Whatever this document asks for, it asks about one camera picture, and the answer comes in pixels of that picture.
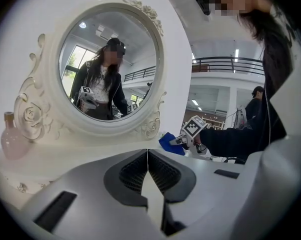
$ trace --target green foliage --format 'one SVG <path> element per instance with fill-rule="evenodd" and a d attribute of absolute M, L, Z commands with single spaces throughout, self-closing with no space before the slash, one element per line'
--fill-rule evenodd
<path fill-rule="evenodd" d="M 65 69 L 65 72 L 64 72 L 65 77 L 74 79 L 75 75 L 76 75 L 76 73 L 74 71 L 69 71 L 69 70 Z"/>
<path fill-rule="evenodd" d="M 73 53 L 70 58 L 69 58 L 69 61 L 68 61 L 68 65 L 71 66 L 71 67 L 74 67 L 75 65 L 75 60 L 76 60 L 76 54 Z"/>

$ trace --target white column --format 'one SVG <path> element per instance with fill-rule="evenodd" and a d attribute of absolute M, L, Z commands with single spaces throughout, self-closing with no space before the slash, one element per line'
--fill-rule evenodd
<path fill-rule="evenodd" d="M 235 121 L 235 116 L 231 115 L 236 112 L 236 102 L 237 102 L 237 88 L 236 87 L 230 87 L 229 90 L 229 104 L 228 104 L 228 110 L 227 110 L 227 118 L 225 121 L 225 126 L 224 129 L 231 128 L 232 127 L 232 122 Z"/>

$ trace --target carved rose decoration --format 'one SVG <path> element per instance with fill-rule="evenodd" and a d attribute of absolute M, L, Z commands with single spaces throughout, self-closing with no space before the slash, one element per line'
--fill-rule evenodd
<path fill-rule="evenodd" d="M 160 20 L 156 19 L 157 18 L 157 13 L 156 11 L 148 6 L 148 5 L 144 5 L 142 4 L 141 1 L 137 1 L 137 0 L 123 0 L 125 3 L 131 5 L 131 6 L 134 6 L 136 8 L 138 8 L 139 10 L 141 10 L 142 12 L 144 12 L 151 20 L 152 22 L 155 24 L 156 28 L 158 29 L 159 31 L 159 34 L 161 36 L 164 36 L 164 31 L 163 31 L 163 28 L 162 28 L 162 23 Z"/>
<path fill-rule="evenodd" d="M 24 111 L 24 119 L 26 122 L 34 123 L 41 118 L 41 110 L 36 106 L 26 108 Z"/>
<path fill-rule="evenodd" d="M 155 20 L 157 17 L 157 13 L 152 7 L 145 5 L 142 7 L 142 11 L 148 15 L 152 20 Z"/>
<path fill-rule="evenodd" d="M 148 121 L 146 124 L 144 124 L 141 127 L 141 131 L 147 139 L 152 139 L 158 133 L 159 127 L 160 119 L 156 117 L 154 120 Z"/>

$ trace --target black cap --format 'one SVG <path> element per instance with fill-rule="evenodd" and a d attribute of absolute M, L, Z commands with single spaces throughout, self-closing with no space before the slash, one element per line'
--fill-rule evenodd
<path fill-rule="evenodd" d="M 123 55 L 126 53 L 125 44 L 121 42 L 117 37 L 113 37 L 107 41 L 106 46 L 109 46 L 111 50 L 122 52 Z"/>
<path fill-rule="evenodd" d="M 253 97 L 255 97 L 256 94 L 257 94 L 257 91 L 259 91 L 260 93 L 262 93 L 262 92 L 264 91 L 264 88 L 261 87 L 261 86 L 255 87 L 255 89 L 252 91 L 251 95 L 252 95 Z"/>

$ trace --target black slot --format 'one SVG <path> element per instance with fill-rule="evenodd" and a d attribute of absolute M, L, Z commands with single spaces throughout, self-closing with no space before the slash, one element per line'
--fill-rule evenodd
<path fill-rule="evenodd" d="M 164 202 L 160 230 L 163 231 L 166 236 L 171 236 L 185 228 L 186 226 L 183 223 L 173 220 L 170 208 L 167 203 Z"/>
<path fill-rule="evenodd" d="M 76 197 L 77 195 L 74 193 L 63 191 L 34 220 L 34 222 L 44 230 L 52 232 Z"/>
<path fill-rule="evenodd" d="M 222 175 L 232 179 L 237 179 L 238 176 L 240 175 L 238 172 L 232 172 L 232 171 L 222 170 L 222 169 L 218 169 L 214 171 L 214 174 Z"/>

